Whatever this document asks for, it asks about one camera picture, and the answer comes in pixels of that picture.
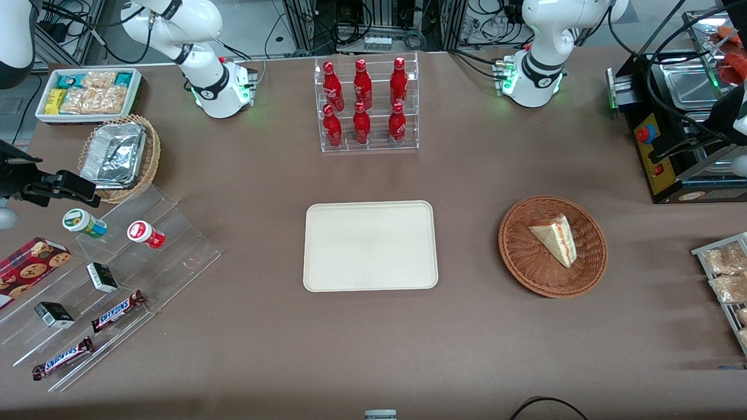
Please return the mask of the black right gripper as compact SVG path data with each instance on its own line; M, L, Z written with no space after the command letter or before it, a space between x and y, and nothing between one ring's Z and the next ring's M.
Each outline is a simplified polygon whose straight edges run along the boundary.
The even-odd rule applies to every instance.
M42 162L21 149L1 141L1 197L47 207L51 198L82 202L92 208L100 205L96 184L69 170L54 174L39 170Z

